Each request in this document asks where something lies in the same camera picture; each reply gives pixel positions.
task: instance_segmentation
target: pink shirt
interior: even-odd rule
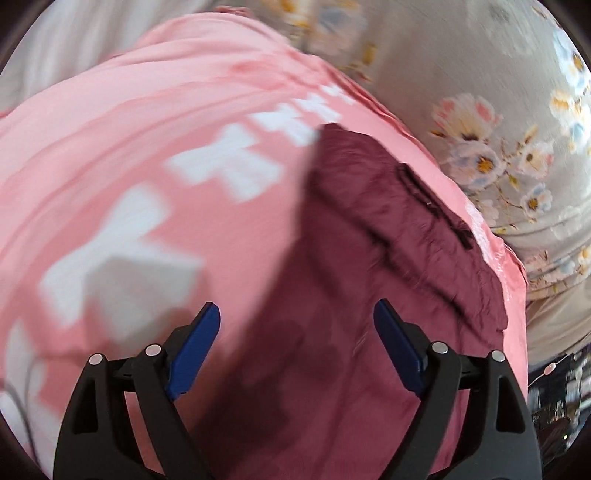
[[[202,415],[293,243],[328,122],[376,138],[472,228],[501,282],[505,352],[525,391],[521,266],[425,148],[261,23],[189,15],[0,121],[0,372],[27,399],[46,471],[86,358],[135,355],[211,300],[222,330],[178,404],[187,424]]]

